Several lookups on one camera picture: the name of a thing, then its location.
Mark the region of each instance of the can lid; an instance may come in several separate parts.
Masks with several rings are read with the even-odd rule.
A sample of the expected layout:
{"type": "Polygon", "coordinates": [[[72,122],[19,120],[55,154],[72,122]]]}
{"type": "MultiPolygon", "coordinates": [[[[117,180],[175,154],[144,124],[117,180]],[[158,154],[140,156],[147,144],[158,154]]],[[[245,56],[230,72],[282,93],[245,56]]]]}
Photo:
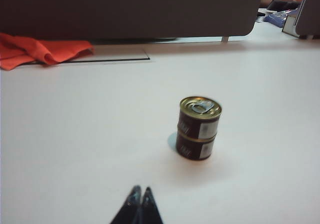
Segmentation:
{"type": "Polygon", "coordinates": [[[213,119],[220,116],[221,106],[208,98],[188,97],[180,102],[180,110],[196,119],[213,119]]]}

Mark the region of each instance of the white table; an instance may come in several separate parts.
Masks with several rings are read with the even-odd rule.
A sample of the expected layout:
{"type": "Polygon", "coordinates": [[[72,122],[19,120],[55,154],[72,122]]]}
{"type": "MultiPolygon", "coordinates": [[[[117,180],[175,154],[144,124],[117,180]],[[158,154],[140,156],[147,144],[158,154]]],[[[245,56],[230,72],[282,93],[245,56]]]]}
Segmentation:
{"type": "Polygon", "coordinates": [[[137,44],[149,61],[1,72],[1,223],[107,224],[133,185],[166,224],[320,223],[320,41],[137,44]],[[222,105],[212,156],[172,148],[179,101],[222,105]]]}

